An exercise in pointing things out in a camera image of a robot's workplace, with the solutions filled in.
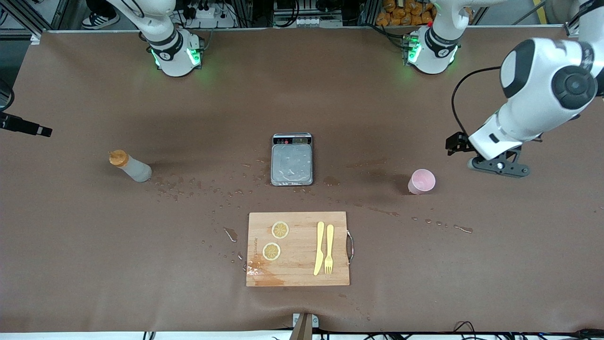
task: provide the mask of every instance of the green led light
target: green led light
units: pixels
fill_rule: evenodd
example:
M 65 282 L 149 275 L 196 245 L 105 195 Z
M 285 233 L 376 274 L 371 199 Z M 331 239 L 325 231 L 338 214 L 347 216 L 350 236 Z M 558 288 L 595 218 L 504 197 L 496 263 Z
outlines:
M 409 52 L 409 62 L 416 62 L 417 57 L 419 57 L 419 53 L 421 51 L 422 45 L 420 43 L 417 43 L 417 45 Z
M 187 49 L 187 54 L 189 55 L 189 59 L 191 59 L 191 62 L 193 63 L 193 65 L 199 64 L 199 52 L 197 52 L 195 50 L 191 51 L 188 48 Z
M 155 59 L 155 65 L 157 65 L 157 67 L 159 67 L 159 60 L 157 59 L 157 56 L 155 55 L 155 51 L 151 50 L 151 54 L 153 55 L 153 58 Z

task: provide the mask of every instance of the kitchen scale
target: kitchen scale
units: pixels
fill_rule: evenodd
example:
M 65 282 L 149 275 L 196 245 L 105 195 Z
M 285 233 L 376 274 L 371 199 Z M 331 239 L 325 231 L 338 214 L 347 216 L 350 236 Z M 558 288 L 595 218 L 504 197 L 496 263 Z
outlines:
M 272 136 L 271 183 L 275 186 L 312 184 L 312 136 L 309 133 Z

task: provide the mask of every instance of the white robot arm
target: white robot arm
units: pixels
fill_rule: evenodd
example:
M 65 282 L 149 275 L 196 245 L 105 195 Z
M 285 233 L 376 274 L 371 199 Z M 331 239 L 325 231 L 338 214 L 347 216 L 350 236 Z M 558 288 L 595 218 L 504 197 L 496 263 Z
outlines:
M 204 47 L 199 36 L 176 29 L 170 15 L 175 0 L 108 0 L 143 33 L 155 63 L 165 74 L 180 77 L 201 66 Z
M 421 27 L 410 33 L 419 43 L 412 46 L 406 57 L 418 70 L 437 74 L 453 61 L 457 45 L 469 23 L 468 6 L 488 6 L 507 0 L 432 0 L 437 15 L 432 27 Z
M 480 155 L 471 168 L 508 158 L 510 150 L 575 118 L 604 94 L 604 1 L 581 0 L 579 13 L 578 41 L 532 38 L 504 59 L 500 81 L 508 100 L 469 136 Z M 487 163 L 506 172 L 506 162 Z

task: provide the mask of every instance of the plastic knife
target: plastic knife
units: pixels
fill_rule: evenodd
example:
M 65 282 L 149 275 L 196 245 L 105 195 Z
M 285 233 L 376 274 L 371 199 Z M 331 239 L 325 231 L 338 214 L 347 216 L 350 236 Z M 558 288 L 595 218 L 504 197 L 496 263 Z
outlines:
M 323 233 L 325 231 L 325 223 L 319 222 L 316 224 L 316 260 L 315 260 L 315 273 L 318 275 L 323 264 L 323 252 L 321 246 L 323 245 Z

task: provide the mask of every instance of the pink cup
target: pink cup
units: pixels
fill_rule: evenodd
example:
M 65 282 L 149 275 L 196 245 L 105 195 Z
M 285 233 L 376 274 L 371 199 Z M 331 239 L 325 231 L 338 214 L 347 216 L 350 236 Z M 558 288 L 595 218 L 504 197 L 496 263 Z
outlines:
M 436 178 L 434 174 L 426 169 L 418 169 L 413 172 L 409 180 L 409 192 L 415 195 L 422 195 L 434 188 Z

